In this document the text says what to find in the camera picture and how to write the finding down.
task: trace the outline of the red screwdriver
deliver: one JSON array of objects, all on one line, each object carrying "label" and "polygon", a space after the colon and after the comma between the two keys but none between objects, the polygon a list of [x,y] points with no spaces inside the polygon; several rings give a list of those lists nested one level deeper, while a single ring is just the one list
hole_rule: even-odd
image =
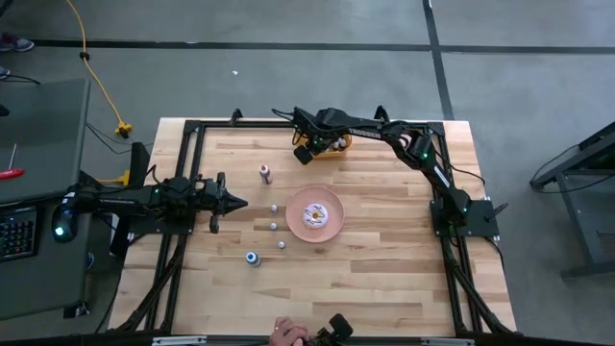
[{"label": "red screwdriver", "polygon": [[12,161],[15,159],[16,151],[17,151],[17,144],[15,144],[14,147],[12,148],[12,155],[11,155],[11,161],[9,162],[9,169],[0,171],[0,180],[16,178],[23,174],[23,169],[19,169],[19,168],[13,169],[12,168]]}]

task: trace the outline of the keyboard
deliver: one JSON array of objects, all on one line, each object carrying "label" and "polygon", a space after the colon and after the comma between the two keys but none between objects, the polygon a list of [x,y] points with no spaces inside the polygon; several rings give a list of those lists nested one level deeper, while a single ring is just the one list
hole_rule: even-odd
[{"label": "keyboard", "polygon": [[0,211],[0,261],[36,254],[37,208]]}]

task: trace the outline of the small bottle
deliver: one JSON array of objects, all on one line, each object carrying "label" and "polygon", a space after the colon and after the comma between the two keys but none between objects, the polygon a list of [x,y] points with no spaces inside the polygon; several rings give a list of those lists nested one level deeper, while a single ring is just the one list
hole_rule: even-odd
[{"label": "small bottle", "polygon": [[269,167],[264,164],[260,167],[258,171],[260,173],[260,177],[262,178],[262,183],[265,185],[271,184],[271,171],[269,171]]},{"label": "small bottle", "polygon": [[260,266],[260,257],[257,253],[249,252],[248,255],[246,255],[246,261],[255,268]]}]

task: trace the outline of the desk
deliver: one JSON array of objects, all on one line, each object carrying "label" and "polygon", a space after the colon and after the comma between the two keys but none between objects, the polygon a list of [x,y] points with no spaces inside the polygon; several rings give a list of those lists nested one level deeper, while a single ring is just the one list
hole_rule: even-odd
[{"label": "desk", "polygon": [[[160,179],[174,175],[184,121],[160,121],[150,161]],[[452,163],[480,173],[469,123],[445,122],[445,129]],[[365,138],[354,138],[344,159],[302,166],[292,154],[291,136],[290,129],[207,129],[200,173],[226,172],[229,192],[250,205],[220,218],[218,235],[209,233],[209,214],[198,215],[173,334],[270,334],[282,315],[316,333],[341,312],[355,335],[453,335],[442,250],[431,229],[431,186],[423,175],[398,161],[385,143]],[[188,153],[193,148],[194,139]],[[191,160],[188,154],[186,162]],[[272,185],[260,181],[263,163],[272,171]],[[455,173],[455,182],[475,199],[484,195],[472,176]],[[286,226],[286,201],[306,185],[326,186],[344,204],[344,227],[328,242],[305,243]],[[275,215],[272,204],[279,207]],[[271,222],[277,231],[269,230]],[[147,235],[129,249],[110,328],[124,322],[151,287],[160,239]],[[514,329],[498,253],[478,238],[468,238],[468,249],[477,290]],[[249,251],[261,255],[261,267],[245,262]],[[465,294],[460,299],[470,326]],[[161,305],[159,322],[163,312]]]}]

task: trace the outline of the gray concrete floor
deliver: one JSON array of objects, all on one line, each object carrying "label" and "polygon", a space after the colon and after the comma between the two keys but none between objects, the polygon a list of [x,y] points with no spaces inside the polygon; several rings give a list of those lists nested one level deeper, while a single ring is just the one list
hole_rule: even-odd
[{"label": "gray concrete floor", "polygon": [[[420,0],[74,1],[92,38],[235,42],[428,43]],[[613,45],[608,0],[433,0],[443,44]],[[76,38],[61,0],[20,0],[0,30],[27,37]],[[87,77],[79,49],[38,47],[2,54],[20,75],[54,82]],[[91,49],[91,64],[134,124],[153,140],[162,116],[269,116],[272,107],[339,107],[370,116],[442,119],[430,53]],[[615,343],[615,276],[564,283],[582,264],[558,195],[531,193],[534,170],[615,119],[615,56],[445,54],[455,118],[469,120],[486,189],[499,216],[506,280],[518,329],[528,335]],[[19,85],[0,84],[5,87]],[[110,134],[114,116],[96,86],[89,121]],[[83,169],[114,177],[128,168],[88,135]],[[105,249],[99,250],[103,255]],[[92,315],[59,311],[0,322],[0,339],[91,333],[117,278],[101,269]]]}]

